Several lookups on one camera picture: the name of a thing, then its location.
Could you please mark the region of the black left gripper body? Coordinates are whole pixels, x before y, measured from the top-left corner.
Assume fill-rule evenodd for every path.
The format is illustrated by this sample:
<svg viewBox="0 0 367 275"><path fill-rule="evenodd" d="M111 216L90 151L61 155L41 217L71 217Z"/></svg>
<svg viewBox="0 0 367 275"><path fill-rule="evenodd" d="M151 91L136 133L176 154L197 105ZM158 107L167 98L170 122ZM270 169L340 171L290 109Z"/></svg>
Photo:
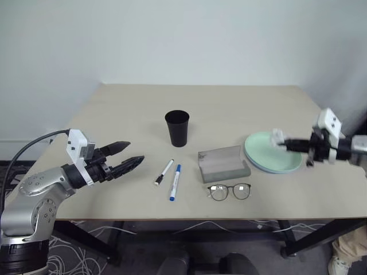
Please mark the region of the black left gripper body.
<svg viewBox="0 0 367 275"><path fill-rule="evenodd" d="M93 152L92 158L86 160L86 167L88 174L93 182L104 182L113 180L112 167L107 166L107 157L111 156L112 152L109 147L96 148Z"/></svg>

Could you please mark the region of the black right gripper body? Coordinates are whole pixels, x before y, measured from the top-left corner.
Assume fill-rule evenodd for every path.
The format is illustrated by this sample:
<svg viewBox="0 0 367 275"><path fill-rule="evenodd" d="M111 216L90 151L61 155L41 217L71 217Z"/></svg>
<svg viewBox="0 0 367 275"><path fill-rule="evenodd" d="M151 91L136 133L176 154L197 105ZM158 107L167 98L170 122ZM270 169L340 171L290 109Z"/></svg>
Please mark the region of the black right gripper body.
<svg viewBox="0 0 367 275"><path fill-rule="evenodd" d="M306 166L312 167L314 162L323 162L329 158L330 142L326 129L314 129L309 140L309 151Z"/></svg>

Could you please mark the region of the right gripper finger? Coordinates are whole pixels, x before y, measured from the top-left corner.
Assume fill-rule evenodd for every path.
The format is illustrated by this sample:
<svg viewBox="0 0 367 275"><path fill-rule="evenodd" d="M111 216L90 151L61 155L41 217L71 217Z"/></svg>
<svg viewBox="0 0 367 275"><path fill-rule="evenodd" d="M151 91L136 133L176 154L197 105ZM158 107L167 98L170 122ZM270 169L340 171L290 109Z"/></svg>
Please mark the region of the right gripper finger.
<svg viewBox="0 0 367 275"><path fill-rule="evenodd" d="M270 134L270 142L273 146L307 146L307 139L293 139L288 137L281 129L273 129Z"/></svg>
<svg viewBox="0 0 367 275"><path fill-rule="evenodd" d="M276 142L277 146L283 146L287 151L292 152L309 152L310 142L308 140L284 140Z"/></svg>

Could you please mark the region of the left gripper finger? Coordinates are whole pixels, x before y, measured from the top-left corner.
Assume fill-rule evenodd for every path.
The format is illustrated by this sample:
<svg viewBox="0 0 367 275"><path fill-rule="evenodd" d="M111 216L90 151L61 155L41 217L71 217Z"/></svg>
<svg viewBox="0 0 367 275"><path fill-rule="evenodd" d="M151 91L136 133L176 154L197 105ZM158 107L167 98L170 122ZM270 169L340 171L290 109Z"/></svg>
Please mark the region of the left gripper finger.
<svg viewBox="0 0 367 275"><path fill-rule="evenodd" d="M118 141L104 147L100 147L100 151L104 156L112 156L122 152L130 144L130 142Z"/></svg>
<svg viewBox="0 0 367 275"><path fill-rule="evenodd" d="M144 156L134 156L121 162L121 164L110 168L113 179L120 178L137 168L144 160Z"/></svg>

